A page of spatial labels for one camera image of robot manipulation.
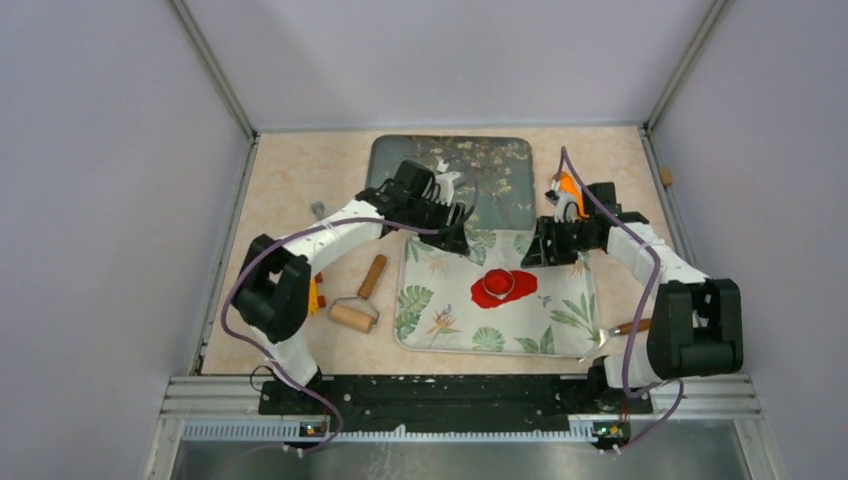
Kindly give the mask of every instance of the beige table surface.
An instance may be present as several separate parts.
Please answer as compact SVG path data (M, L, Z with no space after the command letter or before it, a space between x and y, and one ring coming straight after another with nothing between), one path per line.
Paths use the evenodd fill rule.
M636 127L509 128L462 130L394 130L316 132L262 135L250 177L244 209L236 232L224 280L229 291L250 241L266 233L274 238L314 223L309 205L321 200L332 213L365 186L372 142L389 133L420 135L508 136L527 140L533 149L537 214L550 215L544 199L549 178L556 172L559 151L568 147L578 173L587 183L614 181L625 210L642 212L660 237L671 242L656 188L648 169ZM326 374L470 374L470 373L580 373L591 362L531 357L458 353L422 353L401 347L394 336L395 296L403 240L394 232L364 244L324 272L321 292L328 303L353 294L377 253L389 258L372 296L381 320L370 334L342 327L326 318L326 309L306 320L304 331L312 353ZM642 291L629 271L611 257L594 253L591 268L598 289L601 323L610 327L630 321ZM248 335L251 330L238 312L230 309L230 323ZM598 353L620 351L623 338L615 338ZM217 322L213 327L203 373L244 374L262 363L253 347L229 337Z

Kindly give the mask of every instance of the white tray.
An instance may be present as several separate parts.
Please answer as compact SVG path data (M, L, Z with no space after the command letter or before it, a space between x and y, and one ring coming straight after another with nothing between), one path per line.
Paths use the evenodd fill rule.
M404 245L395 337L411 350L580 358L600 341L589 256L567 267L525 270L538 290L496 308L471 300L491 269L518 270L532 232L469 231L471 255L445 253L412 238Z

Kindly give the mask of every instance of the paint roller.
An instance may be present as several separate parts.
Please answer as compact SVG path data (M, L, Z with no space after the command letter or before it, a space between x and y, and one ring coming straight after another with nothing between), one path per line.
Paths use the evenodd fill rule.
M368 298L374 291L380 274L386 268L387 261L386 256L382 254L374 257L371 268L368 269L368 274L365 275L365 280L362 281L356 296L337 298L330 306L328 314L330 320L362 333L371 332L377 319L380 318L380 312L371 305Z

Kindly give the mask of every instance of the red stain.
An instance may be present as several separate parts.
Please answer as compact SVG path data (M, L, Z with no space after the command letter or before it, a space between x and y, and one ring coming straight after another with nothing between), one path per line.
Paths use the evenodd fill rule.
M512 291L509 292L509 294L502 300L499 300L486 293L486 289L483 287L483 280L487 280L486 285L489 287L489 291L491 292L508 291L509 276L505 274L504 270L501 270L501 272L504 272L504 274L492 271L490 272L492 275L489 275L488 277L484 276L480 280L474 282L474 285L471 286L471 300L480 308L500 307L503 304L524 298L527 295L534 293L539 288L539 282L536 280L536 276L532 273L527 273L521 270L510 270L509 273L512 274L515 283L512 287Z

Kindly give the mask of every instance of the white wall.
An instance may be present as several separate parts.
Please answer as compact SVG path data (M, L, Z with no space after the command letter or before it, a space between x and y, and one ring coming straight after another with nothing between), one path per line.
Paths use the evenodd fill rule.
M844 478L848 4L735 2L658 133L791 478Z
M636 122L711 0L189 0L254 126Z
M0 4L0 478L139 478L246 142L164 1Z

